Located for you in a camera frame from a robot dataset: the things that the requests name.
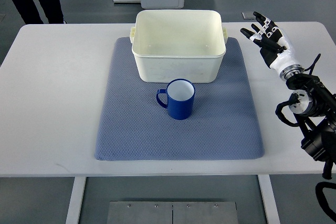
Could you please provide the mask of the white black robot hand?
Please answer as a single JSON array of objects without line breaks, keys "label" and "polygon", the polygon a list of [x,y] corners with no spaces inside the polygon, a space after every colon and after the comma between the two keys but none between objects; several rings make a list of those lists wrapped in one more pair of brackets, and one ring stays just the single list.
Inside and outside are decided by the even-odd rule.
[{"label": "white black robot hand", "polygon": [[260,48],[267,67],[274,69],[283,81],[303,73],[304,68],[296,60],[294,47],[286,33],[268,17],[258,12],[253,15],[261,26],[252,24],[252,31],[242,28],[240,32]]}]

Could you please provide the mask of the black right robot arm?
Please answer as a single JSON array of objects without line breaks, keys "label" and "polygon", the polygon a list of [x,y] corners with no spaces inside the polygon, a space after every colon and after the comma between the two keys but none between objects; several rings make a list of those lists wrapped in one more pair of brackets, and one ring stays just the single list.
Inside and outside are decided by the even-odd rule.
[{"label": "black right robot arm", "polygon": [[292,94],[277,105],[275,114],[284,124],[301,129],[301,148],[315,161],[324,162],[322,177],[330,180],[335,164],[335,94],[312,74],[320,56],[309,68],[293,68],[285,76]]}]

